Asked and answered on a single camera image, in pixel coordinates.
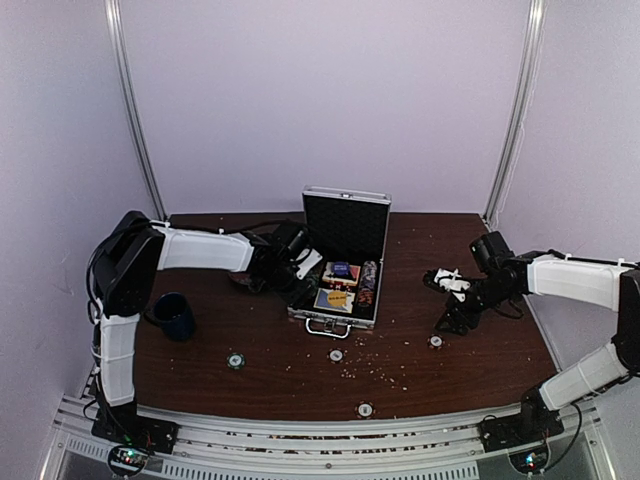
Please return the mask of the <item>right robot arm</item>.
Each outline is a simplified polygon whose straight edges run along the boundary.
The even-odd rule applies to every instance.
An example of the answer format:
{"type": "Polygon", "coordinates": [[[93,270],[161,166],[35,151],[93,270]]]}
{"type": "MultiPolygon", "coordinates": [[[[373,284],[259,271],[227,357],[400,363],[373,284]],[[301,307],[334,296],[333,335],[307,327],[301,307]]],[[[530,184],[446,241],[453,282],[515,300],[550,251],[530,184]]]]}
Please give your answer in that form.
{"type": "Polygon", "coordinates": [[[560,252],[506,252],[479,259],[482,277],[456,269],[428,271],[424,284],[447,295],[436,328],[464,335],[484,313],[524,297],[558,372],[534,388],[513,419],[519,440],[535,440],[556,412],[639,374],[639,266],[560,252]]]}

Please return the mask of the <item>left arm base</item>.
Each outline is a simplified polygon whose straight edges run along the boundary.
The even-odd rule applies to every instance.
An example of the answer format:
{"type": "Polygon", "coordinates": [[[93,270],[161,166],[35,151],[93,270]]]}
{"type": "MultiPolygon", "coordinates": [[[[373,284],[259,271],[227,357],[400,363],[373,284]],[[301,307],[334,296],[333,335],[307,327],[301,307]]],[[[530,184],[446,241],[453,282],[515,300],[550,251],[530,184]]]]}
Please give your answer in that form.
{"type": "Polygon", "coordinates": [[[98,405],[91,433],[112,443],[106,463],[117,478],[130,479],[140,474],[155,454],[173,452],[177,423],[139,415],[136,402],[111,407],[99,401],[98,405]]]}

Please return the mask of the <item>aluminium poker case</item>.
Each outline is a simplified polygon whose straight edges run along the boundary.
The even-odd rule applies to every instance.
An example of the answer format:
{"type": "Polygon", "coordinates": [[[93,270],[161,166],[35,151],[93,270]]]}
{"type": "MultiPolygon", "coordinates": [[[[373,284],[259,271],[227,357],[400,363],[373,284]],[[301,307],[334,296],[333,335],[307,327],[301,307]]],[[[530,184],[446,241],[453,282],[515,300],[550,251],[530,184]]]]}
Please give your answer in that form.
{"type": "Polygon", "coordinates": [[[304,304],[288,307],[289,316],[300,320],[311,335],[345,339],[355,329],[371,330],[377,320],[391,196],[385,193],[349,191],[307,186],[302,192],[305,224],[314,248],[323,260],[312,271],[319,280],[317,290],[304,304]],[[314,301],[320,288],[335,289],[322,281],[327,262],[344,261],[362,269],[366,261],[378,265],[373,305],[357,305],[359,282],[350,289],[355,294],[351,314],[316,309],[314,301]]]}

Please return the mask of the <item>red card deck box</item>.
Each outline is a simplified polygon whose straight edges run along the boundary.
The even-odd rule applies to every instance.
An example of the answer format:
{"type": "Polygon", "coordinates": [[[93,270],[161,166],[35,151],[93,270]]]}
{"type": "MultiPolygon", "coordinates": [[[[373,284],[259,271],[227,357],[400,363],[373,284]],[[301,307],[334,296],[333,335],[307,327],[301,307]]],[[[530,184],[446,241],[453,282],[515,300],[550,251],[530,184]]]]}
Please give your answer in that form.
{"type": "Polygon", "coordinates": [[[348,263],[351,267],[351,277],[350,278],[337,278],[332,275],[331,267],[334,262],[327,262],[324,268],[324,272],[322,275],[322,281],[326,283],[334,284],[334,282],[344,282],[349,284],[350,286],[356,286],[359,282],[360,270],[361,267],[357,265],[352,265],[348,263]]]}

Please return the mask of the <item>red die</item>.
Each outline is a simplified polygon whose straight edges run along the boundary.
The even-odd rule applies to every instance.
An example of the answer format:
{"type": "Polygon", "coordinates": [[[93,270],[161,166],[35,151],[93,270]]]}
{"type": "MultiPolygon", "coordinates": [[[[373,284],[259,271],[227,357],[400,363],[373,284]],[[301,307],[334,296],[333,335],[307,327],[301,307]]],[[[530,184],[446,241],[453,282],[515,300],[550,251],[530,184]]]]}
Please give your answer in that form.
{"type": "Polygon", "coordinates": [[[351,291],[350,289],[352,288],[349,284],[344,282],[334,282],[333,286],[335,289],[344,291],[351,291]]]}

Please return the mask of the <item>red white chip front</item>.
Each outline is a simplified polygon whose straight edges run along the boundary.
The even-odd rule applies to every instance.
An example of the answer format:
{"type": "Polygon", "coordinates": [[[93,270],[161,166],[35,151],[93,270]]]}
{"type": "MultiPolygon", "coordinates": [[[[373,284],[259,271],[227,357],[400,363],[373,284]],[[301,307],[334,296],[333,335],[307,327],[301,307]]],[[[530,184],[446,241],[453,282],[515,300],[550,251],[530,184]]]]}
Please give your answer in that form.
{"type": "Polygon", "coordinates": [[[355,415],[358,419],[369,419],[375,415],[375,407],[372,403],[361,401],[355,407],[355,415]]]}

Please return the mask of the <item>red white chip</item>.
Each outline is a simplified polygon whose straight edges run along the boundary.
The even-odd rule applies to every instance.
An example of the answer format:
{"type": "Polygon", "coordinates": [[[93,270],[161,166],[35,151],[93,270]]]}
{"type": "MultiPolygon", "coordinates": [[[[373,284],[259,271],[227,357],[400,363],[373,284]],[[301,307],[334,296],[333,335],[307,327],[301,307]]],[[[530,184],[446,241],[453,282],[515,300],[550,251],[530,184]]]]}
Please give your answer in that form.
{"type": "Polygon", "coordinates": [[[355,415],[358,419],[369,419],[375,415],[375,407],[372,403],[361,401],[355,407],[355,415]]]}
{"type": "Polygon", "coordinates": [[[443,345],[444,345],[444,340],[439,335],[431,335],[428,338],[428,346],[431,349],[438,350],[438,349],[442,348],[443,345]]]}

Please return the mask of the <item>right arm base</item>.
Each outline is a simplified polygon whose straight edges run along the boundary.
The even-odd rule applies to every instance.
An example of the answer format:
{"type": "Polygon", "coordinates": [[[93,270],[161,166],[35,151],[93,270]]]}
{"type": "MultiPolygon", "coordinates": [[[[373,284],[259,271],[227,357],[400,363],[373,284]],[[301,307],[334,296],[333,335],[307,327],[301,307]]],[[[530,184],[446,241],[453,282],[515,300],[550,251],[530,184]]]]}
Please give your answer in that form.
{"type": "Polygon", "coordinates": [[[541,396],[528,392],[516,414],[487,415],[478,424],[486,453],[516,449],[511,465],[523,474],[539,474],[552,464],[549,439],[564,432],[558,410],[550,410],[541,396]]]}

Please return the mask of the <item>green chip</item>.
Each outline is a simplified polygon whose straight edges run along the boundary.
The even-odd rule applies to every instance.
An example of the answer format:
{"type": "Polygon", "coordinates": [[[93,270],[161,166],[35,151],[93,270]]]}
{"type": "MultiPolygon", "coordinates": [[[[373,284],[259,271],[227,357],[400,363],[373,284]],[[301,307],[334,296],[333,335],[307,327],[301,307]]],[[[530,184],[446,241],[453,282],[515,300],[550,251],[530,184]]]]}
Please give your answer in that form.
{"type": "Polygon", "coordinates": [[[240,370],[245,367],[246,358],[243,354],[234,352],[227,357],[226,364],[230,369],[240,370]]]}

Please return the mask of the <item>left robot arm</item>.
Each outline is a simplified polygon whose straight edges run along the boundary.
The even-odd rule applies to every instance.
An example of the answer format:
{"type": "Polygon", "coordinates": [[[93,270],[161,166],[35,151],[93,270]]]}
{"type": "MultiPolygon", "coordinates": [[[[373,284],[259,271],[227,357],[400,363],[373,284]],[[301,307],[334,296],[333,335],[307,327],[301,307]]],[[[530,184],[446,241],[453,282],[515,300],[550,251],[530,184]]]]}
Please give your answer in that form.
{"type": "Polygon", "coordinates": [[[98,388],[108,410],[106,429],[123,444],[137,442],[144,424],[124,405],[133,403],[134,343],[158,272],[208,269],[245,274],[248,287],[274,291],[289,306],[314,296],[313,269],[323,257],[303,223],[269,222],[237,230],[181,228],[127,212],[94,250],[87,265],[86,288],[91,321],[99,329],[98,388]]]}

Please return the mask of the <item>purple small blind button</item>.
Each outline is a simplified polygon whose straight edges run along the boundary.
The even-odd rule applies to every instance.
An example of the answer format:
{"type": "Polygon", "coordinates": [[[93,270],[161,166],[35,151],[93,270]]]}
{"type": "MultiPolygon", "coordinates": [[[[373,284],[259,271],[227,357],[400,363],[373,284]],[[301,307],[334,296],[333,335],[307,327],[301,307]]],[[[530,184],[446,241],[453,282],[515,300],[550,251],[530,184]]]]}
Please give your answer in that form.
{"type": "Polygon", "coordinates": [[[332,275],[337,278],[351,277],[351,267],[347,262],[334,262],[331,267],[331,272],[332,275]]]}

